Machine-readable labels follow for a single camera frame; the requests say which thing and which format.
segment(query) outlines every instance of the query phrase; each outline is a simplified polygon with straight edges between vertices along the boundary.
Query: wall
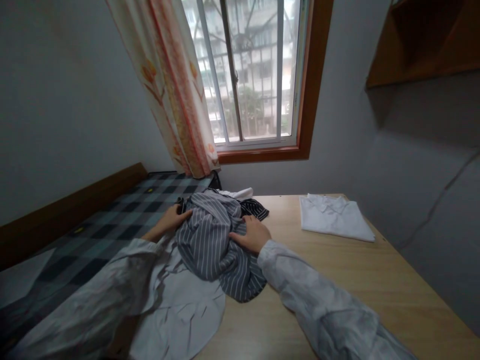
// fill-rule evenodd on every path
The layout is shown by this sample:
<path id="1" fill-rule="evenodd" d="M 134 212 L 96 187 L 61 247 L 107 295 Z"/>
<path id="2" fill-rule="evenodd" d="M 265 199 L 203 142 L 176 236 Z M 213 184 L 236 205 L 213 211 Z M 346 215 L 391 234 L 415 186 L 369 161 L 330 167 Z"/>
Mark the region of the wall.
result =
<path id="1" fill-rule="evenodd" d="M 310 159 L 221 167 L 226 190 L 257 195 L 352 192 L 353 179 L 377 133 L 365 80 L 389 1 L 335 0 Z"/>
<path id="2" fill-rule="evenodd" d="M 480 147 L 480 72 L 398 88 L 352 197 L 398 249 Z M 480 336 L 480 158 L 400 252 Z"/>
<path id="3" fill-rule="evenodd" d="M 0 225 L 170 157 L 104 1 L 0 3 Z"/>

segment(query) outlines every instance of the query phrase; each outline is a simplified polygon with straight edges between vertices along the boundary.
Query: mattress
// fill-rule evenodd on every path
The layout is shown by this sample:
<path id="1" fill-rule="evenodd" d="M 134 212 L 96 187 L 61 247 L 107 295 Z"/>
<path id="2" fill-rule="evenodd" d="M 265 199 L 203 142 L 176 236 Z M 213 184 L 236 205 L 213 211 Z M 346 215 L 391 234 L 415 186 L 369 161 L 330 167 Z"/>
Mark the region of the mattress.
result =
<path id="1" fill-rule="evenodd" d="M 154 173 L 37 253 L 55 249 L 28 295 L 0 309 L 0 348 L 5 353 L 133 238 L 141 237 L 179 197 L 218 188 L 216 174 L 197 180 Z"/>

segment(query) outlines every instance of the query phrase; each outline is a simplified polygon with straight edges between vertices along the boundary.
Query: table top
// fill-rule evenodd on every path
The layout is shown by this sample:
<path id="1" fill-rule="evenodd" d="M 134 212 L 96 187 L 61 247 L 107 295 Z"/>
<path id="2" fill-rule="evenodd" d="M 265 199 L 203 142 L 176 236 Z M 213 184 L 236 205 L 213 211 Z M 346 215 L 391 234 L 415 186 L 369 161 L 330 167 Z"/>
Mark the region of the table top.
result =
<path id="1" fill-rule="evenodd" d="M 273 239 L 380 315 L 419 359 L 480 359 L 480 339 L 369 223 L 374 243 L 301 230 L 298 195 L 255 196 Z M 196 359 L 316 359 L 304 333 L 267 285 L 248 303 L 226 297 L 218 332 Z"/>

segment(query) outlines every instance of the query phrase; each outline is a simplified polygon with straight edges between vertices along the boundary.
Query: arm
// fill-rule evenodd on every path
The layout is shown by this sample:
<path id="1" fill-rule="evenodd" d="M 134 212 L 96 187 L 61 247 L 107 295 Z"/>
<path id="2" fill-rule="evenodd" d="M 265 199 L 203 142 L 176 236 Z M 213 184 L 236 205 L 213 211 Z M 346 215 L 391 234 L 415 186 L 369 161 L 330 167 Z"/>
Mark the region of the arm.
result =
<path id="1" fill-rule="evenodd" d="M 293 251 L 271 239 L 254 217 L 244 217 L 247 233 L 230 236 L 259 253 L 258 264 L 282 303 L 295 313 L 315 353 L 322 359 L 415 359 L 379 321 L 379 316 L 347 291 L 320 275 Z"/>
<path id="2" fill-rule="evenodd" d="M 96 359 L 131 315 L 158 255 L 157 242 L 192 212 L 169 208 L 141 239 L 121 249 L 89 282 L 35 326 L 8 354 L 11 359 Z"/>

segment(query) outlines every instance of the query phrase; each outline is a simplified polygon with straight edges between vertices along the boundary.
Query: floral curtain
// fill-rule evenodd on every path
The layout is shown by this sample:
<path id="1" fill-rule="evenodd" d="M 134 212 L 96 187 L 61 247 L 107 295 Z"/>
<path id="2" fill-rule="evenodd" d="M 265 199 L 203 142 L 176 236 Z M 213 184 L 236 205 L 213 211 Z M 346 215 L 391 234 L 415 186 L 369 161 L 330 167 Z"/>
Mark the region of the floral curtain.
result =
<path id="1" fill-rule="evenodd" d="M 176 170 L 218 169 L 202 77 L 180 0 L 106 0 Z"/>

